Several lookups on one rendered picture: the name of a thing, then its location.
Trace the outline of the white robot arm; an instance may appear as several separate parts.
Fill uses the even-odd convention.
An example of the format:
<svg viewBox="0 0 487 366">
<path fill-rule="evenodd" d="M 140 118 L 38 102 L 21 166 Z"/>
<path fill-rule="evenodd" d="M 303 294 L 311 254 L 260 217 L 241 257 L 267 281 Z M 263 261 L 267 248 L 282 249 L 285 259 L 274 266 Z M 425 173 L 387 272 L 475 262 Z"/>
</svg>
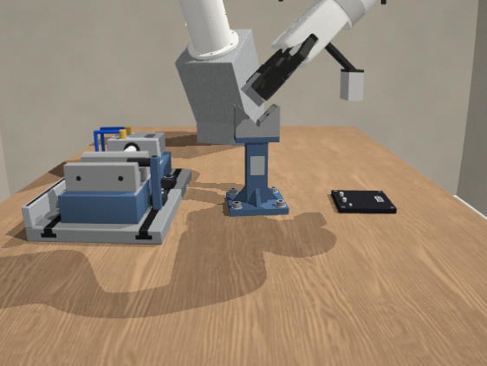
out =
<svg viewBox="0 0 487 366">
<path fill-rule="evenodd" d="M 378 0 L 335 0 L 347 13 L 354 26 Z M 230 30 L 223 0 L 179 0 L 192 41 L 189 54 L 208 60 L 224 56 L 238 44 L 237 33 Z M 193 45 L 192 45 L 193 44 Z M 324 48 L 341 69 L 340 98 L 363 101 L 364 69 L 356 69 L 330 42 Z"/>
</svg>

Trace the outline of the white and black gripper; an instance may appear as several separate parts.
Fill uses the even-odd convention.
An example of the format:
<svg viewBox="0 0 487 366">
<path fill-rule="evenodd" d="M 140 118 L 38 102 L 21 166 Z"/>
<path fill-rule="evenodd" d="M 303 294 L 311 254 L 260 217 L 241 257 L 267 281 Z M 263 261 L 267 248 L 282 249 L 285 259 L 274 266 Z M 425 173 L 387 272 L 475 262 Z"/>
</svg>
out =
<svg viewBox="0 0 487 366">
<path fill-rule="evenodd" d="M 256 71 L 261 75 L 251 84 L 265 101 L 297 67 L 308 65 L 342 28 L 353 27 L 349 16 L 335 0 L 315 0 L 292 24 L 271 44 L 272 49 L 279 50 Z"/>
</svg>

